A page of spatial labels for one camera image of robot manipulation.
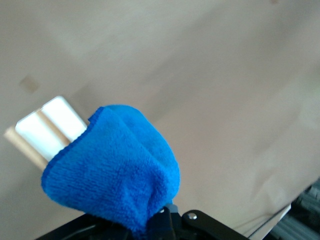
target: blue towel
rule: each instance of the blue towel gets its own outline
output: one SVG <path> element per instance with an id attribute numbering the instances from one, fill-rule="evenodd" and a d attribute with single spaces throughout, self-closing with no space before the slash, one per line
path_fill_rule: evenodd
<path id="1" fill-rule="evenodd" d="M 178 192 L 174 154 L 133 107 L 100 107 L 89 121 L 87 130 L 48 163 L 42 188 L 63 206 L 143 233 L 148 219 Z"/>

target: blue cloth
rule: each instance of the blue cloth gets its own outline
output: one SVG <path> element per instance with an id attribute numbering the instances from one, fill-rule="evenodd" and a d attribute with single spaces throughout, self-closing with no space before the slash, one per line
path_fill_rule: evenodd
<path id="1" fill-rule="evenodd" d="M 89 121 L 87 130 L 48 163 L 42 188 L 63 206 L 143 233 L 148 219 L 178 192 L 174 154 L 133 107 L 100 107 Z"/>

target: cloth fold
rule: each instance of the cloth fold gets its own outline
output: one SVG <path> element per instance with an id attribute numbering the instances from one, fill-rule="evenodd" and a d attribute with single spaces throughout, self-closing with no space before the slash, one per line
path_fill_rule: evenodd
<path id="1" fill-rule="evenodd" d="M 87 130 L 61 150 L 41 178 L 55 202 L 143 233 L 178 192 L 178 163 L 166 140 L 137 109 L 100 107 Z"/>

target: screw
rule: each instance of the screw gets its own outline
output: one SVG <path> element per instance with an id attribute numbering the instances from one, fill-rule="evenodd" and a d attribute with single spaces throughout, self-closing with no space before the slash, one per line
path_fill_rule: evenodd
<path id="1" fill-rule="evenodd" d="M 188 217 L 191 220 L 196 220 L 197 219 L 197 215 L 193 212 L 188 213 Z"/>

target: dark equipment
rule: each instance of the dark equipment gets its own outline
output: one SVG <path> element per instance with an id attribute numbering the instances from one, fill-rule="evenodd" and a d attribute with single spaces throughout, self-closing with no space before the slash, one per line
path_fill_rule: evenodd
<path id="1" fill-rule="evenodd" d="M 147 240 L 248 240 L 199 210 L 179 215 L 167 207 L 147 224 Z M 105 219 L 84 214 L 36 240 L 133 240 L 132 232 Z"/>

